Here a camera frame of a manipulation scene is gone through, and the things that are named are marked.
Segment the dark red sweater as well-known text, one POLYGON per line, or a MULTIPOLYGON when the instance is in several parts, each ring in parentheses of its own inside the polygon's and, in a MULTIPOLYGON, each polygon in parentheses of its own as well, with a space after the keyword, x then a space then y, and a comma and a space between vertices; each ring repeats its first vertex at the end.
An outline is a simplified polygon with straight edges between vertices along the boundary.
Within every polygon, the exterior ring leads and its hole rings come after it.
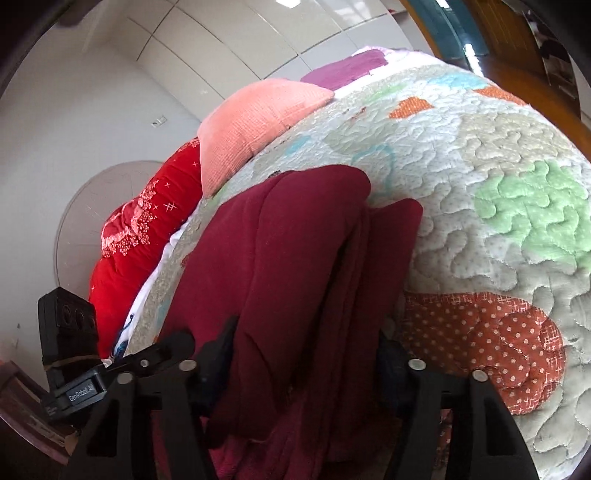
POLYGON ((402 293, 423 209, 370 207, 363 171, 284 172, 218 208, 161 332, 197 346, 236 321, 207 416, 222 479, 315 479, 372 435, 379 334, 402 293))

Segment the white blanket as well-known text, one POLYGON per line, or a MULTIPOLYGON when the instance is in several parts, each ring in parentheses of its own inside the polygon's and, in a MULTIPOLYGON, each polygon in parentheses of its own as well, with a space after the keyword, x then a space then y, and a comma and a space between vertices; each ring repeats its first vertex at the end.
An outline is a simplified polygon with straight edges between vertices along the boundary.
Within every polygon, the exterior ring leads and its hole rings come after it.
POLYGON ((158 275, 161 273, 164 264, 172 255, 174 247, 177 245, 178 241, 183 235, 185 228, 186 226, 183 225, 170 237, 169 241, 164 246, 162 255, 155 269, 152 271, 152 273, 148 276, 147 280, 141 286, 139 293, 136 295, 134 301, 132 302, 132 305, 125 317, 123 327, 121 328, 116 338, 115 346, 113 347, 110 356, 111 360, 119 360, 124 356, 129 341, 132 337, 132 334, 139 322, 141 313, 144 309, 145 302, 147 301, 148 294, 152 289, 158 275))

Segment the beige round headboard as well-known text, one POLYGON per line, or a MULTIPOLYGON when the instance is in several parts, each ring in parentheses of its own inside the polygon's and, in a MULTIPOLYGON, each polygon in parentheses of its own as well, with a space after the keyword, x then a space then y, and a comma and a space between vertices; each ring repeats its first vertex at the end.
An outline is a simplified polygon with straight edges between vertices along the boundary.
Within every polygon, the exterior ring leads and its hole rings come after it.
POLYGON ((56 233, 56 284, 85 298, 101 254, 101 230, 111 213, 133 199, 161 163, 140 160, 109 167, 83 184, 65 208, 56 233))

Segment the red floral quilt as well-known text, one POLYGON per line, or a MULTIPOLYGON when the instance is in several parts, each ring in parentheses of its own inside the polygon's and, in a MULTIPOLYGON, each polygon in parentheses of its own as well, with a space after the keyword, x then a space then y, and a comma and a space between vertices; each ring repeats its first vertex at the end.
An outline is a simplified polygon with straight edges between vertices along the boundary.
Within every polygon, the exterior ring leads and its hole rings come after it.
POLYGON ((88 294, 95 308, 97 350, 102 359, 113 351, 132 303, 159 263, 165 245, 201 196, 199 141, 193 138, 103 224, 101 255, 88 294))

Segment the patchwork quilted bedspread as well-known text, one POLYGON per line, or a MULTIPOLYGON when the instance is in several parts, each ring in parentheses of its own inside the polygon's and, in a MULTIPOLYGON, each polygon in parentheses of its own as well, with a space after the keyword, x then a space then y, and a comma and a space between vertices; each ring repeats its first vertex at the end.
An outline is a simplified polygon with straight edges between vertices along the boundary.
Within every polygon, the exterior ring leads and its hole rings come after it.
POLYGON ((445 340, 447 366, 483 369, 499 387, 539 476, 581 476, 590 450, 589 162, 492 81, 422 52, 384 54, 386 66, 336 91, 200 200, 124 355, 155 341, 185 260, 223 202, 283 171, 346 164, 367 173, 374 205, 423 206, 398 312, 408 349, 445 340))

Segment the pink textured pillow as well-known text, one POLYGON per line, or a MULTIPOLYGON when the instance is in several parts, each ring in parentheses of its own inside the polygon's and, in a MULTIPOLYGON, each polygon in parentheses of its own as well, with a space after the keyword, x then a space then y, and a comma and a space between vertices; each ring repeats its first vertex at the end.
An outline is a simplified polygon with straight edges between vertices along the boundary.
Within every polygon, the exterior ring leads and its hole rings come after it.
POLYGON ((213 196, 249 159, 334 97, 327 88, 279 78, 230 95, 197 130, 204 197, 213 196))

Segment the white wardrobe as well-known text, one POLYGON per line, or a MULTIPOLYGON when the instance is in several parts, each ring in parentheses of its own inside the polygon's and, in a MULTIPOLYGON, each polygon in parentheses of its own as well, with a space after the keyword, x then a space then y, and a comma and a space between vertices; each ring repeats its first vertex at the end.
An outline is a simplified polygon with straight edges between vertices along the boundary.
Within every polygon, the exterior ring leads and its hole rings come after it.
POLYGON ((412 46, 381 1, 131 1, 111 40, 199 120, 253 82, 412 46))

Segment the purple cloth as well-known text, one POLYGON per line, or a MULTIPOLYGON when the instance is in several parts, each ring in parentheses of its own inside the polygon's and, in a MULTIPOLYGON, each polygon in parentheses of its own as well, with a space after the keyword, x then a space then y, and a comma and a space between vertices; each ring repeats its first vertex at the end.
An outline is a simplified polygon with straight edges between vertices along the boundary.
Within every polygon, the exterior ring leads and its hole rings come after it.
POLYGON ((301 82, 336 91, 388 64, 381 50, 372 49, 329 63, 304 75, 301 82))

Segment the wooden door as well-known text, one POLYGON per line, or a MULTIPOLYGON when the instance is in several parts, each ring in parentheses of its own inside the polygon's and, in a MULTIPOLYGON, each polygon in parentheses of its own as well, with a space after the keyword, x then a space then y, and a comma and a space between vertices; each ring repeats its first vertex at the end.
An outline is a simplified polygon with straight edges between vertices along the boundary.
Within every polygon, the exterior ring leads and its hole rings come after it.
POLYGON ((466 0, 464 4, 497 60, 546 78, 538 45, 522 13, 498 0, 466 0))

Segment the wall socket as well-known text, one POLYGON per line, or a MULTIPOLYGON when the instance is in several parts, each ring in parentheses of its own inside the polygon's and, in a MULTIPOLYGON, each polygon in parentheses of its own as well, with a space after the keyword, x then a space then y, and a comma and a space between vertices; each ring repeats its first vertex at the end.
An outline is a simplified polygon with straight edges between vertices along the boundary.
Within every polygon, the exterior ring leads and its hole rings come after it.
POLYGON ((159 128, 160 126, 164 125, 168 121, 167 117, 162 115, 157 117, 156 119, 150 122, 152 128, 159 128))

